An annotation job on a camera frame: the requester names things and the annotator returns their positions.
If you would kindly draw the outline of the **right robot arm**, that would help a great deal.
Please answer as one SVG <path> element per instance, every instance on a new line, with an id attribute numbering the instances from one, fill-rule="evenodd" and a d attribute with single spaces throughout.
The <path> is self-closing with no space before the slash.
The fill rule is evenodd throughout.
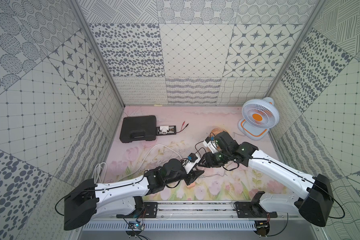
<path id="1" fill-rule="evenodd" d="M 255 145 L 238 144 L 227 132 L 207 137 L 203 142 L 209 151 L 197 155 L 196 163 L 203 168 L 219 168 L 228 162 L 260 171 L 287 187 L 290 194 L 260 194 L 254 199 L 266 212 L 300 215 L 309 223 L 324 227 L 335 202 L 330 180 L 298 171 L 266 154 Z"/>

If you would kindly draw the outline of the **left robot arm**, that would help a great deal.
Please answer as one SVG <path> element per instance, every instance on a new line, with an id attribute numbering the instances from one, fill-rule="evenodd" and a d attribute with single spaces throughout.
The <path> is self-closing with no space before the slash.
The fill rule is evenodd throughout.
<path id="1" fill-rule="evenodd" d="M 64 230 L 82 227 L 91 219 L 106 215 L 139 216 L 143 212 L 142 197 L 162 191 L 169 184 L 193 183 L 203 170 L 187 171 L 177 159 L 148 170 L 137 178 L 109 184 L 96 184 L 94 179 L 82 182 L 64 196 Z"/>

